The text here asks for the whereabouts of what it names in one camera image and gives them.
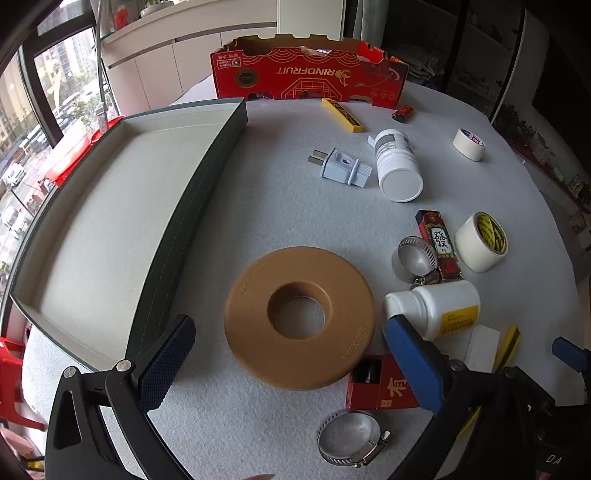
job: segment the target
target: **white plastic bottle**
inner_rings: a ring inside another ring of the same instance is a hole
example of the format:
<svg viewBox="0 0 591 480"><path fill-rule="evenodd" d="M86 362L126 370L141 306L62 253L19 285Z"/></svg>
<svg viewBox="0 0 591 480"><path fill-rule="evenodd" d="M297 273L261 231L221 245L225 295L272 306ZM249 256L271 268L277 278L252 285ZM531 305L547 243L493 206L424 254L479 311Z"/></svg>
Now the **white plastic bottle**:
<svg viewBox="0 0 591 480"><path fill-rule="evenodd" d="M398 130L382 130L368 137L375 150L379 188L393 202L410 202L423 191L423 178L408 137Z"/></svg>
<svg viewBox="0 0 591 480"><path fill-rule="evenodd" d="M467 280L425 285L388 293L384 321L403 314L424 340L435 340L472 328L480 313L480 295Z"/></svg>

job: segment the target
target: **television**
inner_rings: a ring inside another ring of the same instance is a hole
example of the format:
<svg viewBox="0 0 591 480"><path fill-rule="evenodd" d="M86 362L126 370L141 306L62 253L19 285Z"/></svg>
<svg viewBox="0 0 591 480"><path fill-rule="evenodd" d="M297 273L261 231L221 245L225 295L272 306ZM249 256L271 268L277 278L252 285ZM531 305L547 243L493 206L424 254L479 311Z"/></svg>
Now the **television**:
<svg viewBox="0 0 591 480"><path fill-rule="evenodd" d="M550 37L532 106L548 120L591 175L591 92L562 48Z"/></svg>

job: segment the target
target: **power plug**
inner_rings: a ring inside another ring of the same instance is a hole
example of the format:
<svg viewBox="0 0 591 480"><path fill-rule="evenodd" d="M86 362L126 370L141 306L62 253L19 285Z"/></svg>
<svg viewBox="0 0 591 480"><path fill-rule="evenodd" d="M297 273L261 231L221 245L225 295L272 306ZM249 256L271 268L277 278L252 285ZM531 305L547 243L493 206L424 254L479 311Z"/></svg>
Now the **power plug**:
<svg viewBox="0 0 591 480"><path fill-rule="evenodd" d="M361 188L365 187L372 171L369 165L337 148L333 148L328 154L314 150L308 161L322 167L321 177Z"/></svg>

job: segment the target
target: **brown ring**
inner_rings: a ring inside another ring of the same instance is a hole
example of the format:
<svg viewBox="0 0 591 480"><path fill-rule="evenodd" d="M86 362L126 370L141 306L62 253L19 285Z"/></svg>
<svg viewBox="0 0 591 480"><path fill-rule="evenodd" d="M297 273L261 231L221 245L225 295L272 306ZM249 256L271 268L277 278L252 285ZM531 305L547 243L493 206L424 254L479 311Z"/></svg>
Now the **brown ring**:
<svg viewBox="0 0 591 480"><path fill-rule="evenodd" d="M324 310L321 332L305 340L275 330L281 305L298 296ZM374 334L374 300L361 273L344 258L313 247L271 252L236 279L225 329L236 359L255 378L288 390L312 390L343 378Z"/></svg>

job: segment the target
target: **potted plant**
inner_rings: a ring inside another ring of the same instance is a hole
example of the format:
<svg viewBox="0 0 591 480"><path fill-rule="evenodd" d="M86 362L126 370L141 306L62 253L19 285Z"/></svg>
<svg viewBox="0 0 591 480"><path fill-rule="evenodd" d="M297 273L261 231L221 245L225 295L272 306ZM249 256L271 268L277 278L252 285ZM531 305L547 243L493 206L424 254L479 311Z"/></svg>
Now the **potted plant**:
<svg viewBox="0 0 591 480"><path fill-rule="evenodd" d="M168 0L145 0L146 8L144 8L140 13L140 17L144 18L146 15L153 14L158 10L162 10L163 8L170 7L174 5L172 2Z"/></svg>

